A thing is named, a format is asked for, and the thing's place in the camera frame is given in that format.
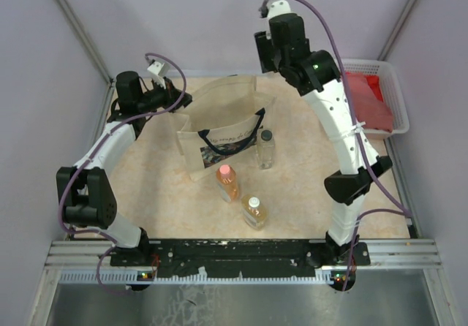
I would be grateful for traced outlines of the beige canvas tote bag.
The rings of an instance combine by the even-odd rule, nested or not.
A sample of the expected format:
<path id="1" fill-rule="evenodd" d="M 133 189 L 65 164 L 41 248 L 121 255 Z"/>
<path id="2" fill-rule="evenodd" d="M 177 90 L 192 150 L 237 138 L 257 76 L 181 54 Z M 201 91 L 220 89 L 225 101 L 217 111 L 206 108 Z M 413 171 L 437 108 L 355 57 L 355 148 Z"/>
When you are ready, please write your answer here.
<path id="1" fill-rule="evenodd" d="M 170 115 L 189 177 L 198 181 L 253 156 L 258 132 L 274 128 L 275 101 L 257 89 L 254 75 L 219 78 L 192 92 L 192 102 Z"/>

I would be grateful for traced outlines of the clear bottle dark cap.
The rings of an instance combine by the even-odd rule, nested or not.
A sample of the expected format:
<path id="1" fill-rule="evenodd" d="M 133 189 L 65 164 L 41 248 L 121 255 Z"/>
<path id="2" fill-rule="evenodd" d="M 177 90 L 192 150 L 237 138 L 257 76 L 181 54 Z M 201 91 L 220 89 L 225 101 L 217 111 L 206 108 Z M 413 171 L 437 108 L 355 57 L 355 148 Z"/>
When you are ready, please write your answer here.
<path id="1" fill-rule="evenodd" d="M 275 141 L 270 129 L 262 129 L 257 136 L 257 160 L 259 168 L 267 170 L 273 167 Z"/>

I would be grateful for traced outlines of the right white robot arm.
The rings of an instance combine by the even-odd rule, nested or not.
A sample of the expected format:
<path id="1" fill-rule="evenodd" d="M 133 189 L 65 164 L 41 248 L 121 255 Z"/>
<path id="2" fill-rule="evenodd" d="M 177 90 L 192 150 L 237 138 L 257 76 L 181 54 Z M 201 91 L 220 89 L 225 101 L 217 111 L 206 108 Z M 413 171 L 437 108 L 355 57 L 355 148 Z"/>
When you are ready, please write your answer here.
<path id="1" fill-rule="evenodd" d="M 289 12 L 269 15 L 268 30 L 254 36 L 263 72 L 278 72 L 311 106 L 332 142 L 339 169 L 324 180 L 333 200 L 332 223 L 325 234 L 328 259 L 344 264 L 352 256 L 353 231 L 372 176 L 389 170 L 389 156 L 380 156 L 365 142 L 361 126 L 352 121 L 341 73 L 332 55 L 312 51 L 302 17 Z"/>

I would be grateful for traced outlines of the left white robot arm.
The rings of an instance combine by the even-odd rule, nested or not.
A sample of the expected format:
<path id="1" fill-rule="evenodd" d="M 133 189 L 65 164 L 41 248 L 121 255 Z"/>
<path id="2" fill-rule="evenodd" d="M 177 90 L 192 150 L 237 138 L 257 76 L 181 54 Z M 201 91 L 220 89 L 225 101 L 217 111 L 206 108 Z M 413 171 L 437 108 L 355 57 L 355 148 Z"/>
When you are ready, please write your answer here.
<path id="1" fill-rule="evenodd" d="M 96 233 L 108 239 L 113 266 L 144 265 L 151 259 L 152 247 L 147 232 L 118 213 L 109 176 L 152 116 L 192 102 L 192 96 L 167 77 L 156 76 L 151 84 L 147 89 L 134 71 L 118 74 L 117 99 L 103 133 L 80 161 L 56 173 L 62 229 L 70 235 Z"/>

